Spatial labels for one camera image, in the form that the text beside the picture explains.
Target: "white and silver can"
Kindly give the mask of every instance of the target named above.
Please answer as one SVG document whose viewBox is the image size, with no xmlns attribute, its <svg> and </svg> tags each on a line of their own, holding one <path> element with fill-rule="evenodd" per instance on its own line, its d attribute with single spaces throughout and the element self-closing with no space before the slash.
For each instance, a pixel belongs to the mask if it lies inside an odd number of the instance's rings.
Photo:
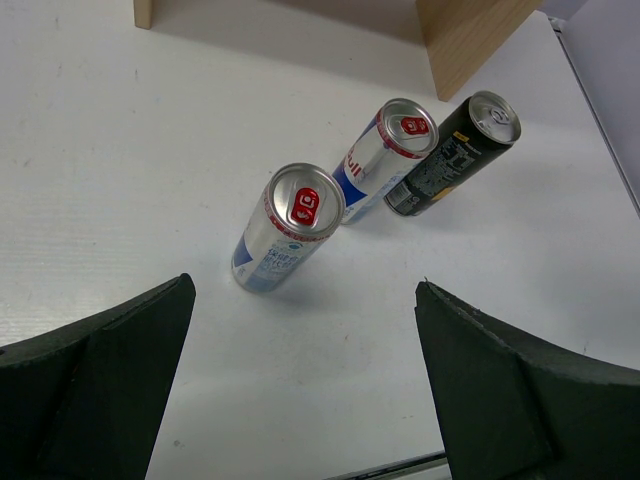
<svg viewBox="0 0 640 480">
<path fill-rule="evenodd" d="M 231 259 L 236 281 L 256 293 L 273 290 L 336 231 L 344 209 L 340 186 L 324 170 L 308 163 L 281 168 Z"/>
<path fill-rule="evenodd" d="M 406 98 L 385 103 L 333 172 L 347 205 L 342 223 L 360 220 L 437 144 L 424 108 Z"/>
</svg>

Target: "black can label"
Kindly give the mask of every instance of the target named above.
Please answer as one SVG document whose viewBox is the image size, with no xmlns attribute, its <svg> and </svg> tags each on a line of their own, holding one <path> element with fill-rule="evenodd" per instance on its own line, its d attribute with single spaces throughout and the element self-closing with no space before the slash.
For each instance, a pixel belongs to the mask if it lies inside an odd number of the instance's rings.
<svg viewBox="0 0 640 480">
<path fill-rule="evenodd" d="M 468 177 L 467 170 L 482 156 L 482 152 L 468 142 L 469 137 L 454 132 L 428 161 L 420 164 L 392 190 L 387 197 L 389 204 L 398 213 L 410 215 L 418 203 L 437 202 L 449 194 Z"/>
</svg>

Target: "white table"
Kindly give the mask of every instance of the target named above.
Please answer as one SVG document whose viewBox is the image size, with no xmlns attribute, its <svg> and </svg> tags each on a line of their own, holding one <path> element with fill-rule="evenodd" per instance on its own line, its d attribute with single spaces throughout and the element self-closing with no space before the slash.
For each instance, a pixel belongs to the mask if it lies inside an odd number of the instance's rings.
<svg viewBox="0 0 640 480">
<path fill-rule="evenodd" d="M 189 272 L 149 479 L 322 479 L 441 450 L 413 316 L 425 275 L 640 368 L 640 222 L 544 15 L 445 104 L 410 1 L 347 21 L 284 0 L 170 2 L 150 32 L 129 3 L 0 10 L 0 345 Z M 511 152 L 421 217 L 381 205 L 340 229 L 273 295 L 234 283 L 272 171 L 332 169 L 391 97 L 441 121 L 484 88 L 522 118 Z"/>
</svg>

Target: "wooden board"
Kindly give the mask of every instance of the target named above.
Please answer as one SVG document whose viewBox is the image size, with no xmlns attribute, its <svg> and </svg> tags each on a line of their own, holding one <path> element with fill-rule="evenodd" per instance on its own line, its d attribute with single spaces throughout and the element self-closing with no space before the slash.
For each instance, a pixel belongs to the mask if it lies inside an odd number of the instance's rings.
<svg viewBox="0 0 640 480">
<path fill-rule="evenodd" d="M 541 0 L 417 0 L 438 98 L 448 101 Z"/>
</svg>

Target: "aluminum can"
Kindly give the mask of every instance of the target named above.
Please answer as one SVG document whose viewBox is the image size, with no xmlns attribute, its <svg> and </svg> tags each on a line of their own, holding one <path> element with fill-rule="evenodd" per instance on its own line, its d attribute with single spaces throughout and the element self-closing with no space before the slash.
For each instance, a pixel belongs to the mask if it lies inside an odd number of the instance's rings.
<svg viewBox="0 0 640 480">
<path fill-rule="evenodd" d="M 360 220 L 438 144 L 431 115 L 417 103 L 385 103 L 333 172 L 347 208 L 342 223 Z"/>
<path fill-rule="evenodd" d="M 436 149 L 385 197 L 399 215 L 424 212 L 509 150 L 522 133 L 516 112 L 487 91 L 467 98 L 439 131 Z"/>
<path fill-rule="evenodd" d="M 308 163 L 281 168 L 231 259 L 236 281 L 252 292 L 273 290 L 336 231 L 344 209 L 340 186 L 324 170 Z"/>
</svg>

